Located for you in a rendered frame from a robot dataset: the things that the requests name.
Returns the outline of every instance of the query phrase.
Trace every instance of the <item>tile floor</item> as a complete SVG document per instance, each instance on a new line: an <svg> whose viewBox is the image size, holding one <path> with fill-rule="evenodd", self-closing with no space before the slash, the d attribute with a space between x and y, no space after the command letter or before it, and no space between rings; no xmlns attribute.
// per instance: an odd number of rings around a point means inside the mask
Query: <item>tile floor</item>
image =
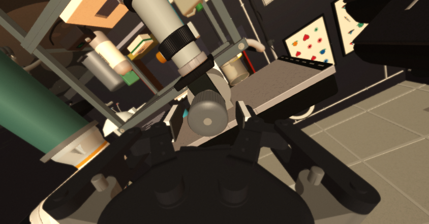
<svg viewBox="0 0 429 224"><path fill-rule="evenodd" d="M429 86L404 81L303 131L370 183L364 224L429 224ZM258 163L294 185L269 148Z"/></svg>

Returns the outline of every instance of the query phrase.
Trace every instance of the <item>green tube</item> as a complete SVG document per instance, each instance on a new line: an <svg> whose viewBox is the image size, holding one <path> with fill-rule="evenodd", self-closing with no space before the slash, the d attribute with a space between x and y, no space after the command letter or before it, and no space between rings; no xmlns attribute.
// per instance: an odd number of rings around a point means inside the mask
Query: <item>green tube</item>
<svg viewBox="0 0 429 224"><path fill-rule="evenodd" d="M48 153L87 124L78 113L0 52L0 125Z"/></svg>

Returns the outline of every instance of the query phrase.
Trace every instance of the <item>gray tabletop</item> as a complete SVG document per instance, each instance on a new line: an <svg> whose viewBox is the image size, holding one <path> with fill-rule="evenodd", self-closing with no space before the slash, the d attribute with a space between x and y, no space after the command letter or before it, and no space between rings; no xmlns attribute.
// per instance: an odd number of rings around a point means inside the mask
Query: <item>gray tabletop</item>
<svg viewBox="0 0 429 224"><path fill-rule="evenodd" d="M244 101L259 114L334 73L334 66L321 71L282 60L273 61L231 88L231 101L234 107L228 110L229 123L224 132L237 125L236 101ZM185 117L173 146L177 151L181 146L199 146L214 137L216 136L203 137L194 133L188 125L188 118Z"/></svg>

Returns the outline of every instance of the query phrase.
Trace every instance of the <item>framed picture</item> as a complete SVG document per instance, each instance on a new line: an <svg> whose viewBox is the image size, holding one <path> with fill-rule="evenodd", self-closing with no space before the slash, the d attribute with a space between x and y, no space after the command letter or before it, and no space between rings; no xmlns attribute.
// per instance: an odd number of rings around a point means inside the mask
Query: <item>framed picture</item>
<svg viewBox="0 0 429 224"><path fill-rule="evenodd" d="M346 11L346 3L344 0L335 0L332 3L335 23L340 37L341 50L343 56L346 56L354 51L353 40L363 31L368 25L367 23L356 22Z"/></svg>
<svg viewBox="0 0 429 224"><path fill-rule="evenodd" d="M323 14L283 39L283 44L292 57L335 64Z"/></svg>

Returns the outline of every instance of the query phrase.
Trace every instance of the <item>paper sheet on wall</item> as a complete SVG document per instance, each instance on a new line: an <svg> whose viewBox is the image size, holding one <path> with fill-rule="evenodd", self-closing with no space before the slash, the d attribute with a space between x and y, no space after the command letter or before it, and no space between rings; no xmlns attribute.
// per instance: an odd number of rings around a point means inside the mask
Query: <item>paper sheet on wall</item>
<svg viewBox="0 0 429 224"><path fill-rule="evenodd" d="M368 25L367 23L356 22L346 11L346 3L344 0L338 0L334 4L336 11L336 19L340 26L340 34L343 40L344 53L354 50L353 40L362 32Z"/></svg>
<svg viewBox="0 0 429 224"><path fill-rule="evenodd" d="M285 42L290 56L335 64L323 16Z"/></svg>

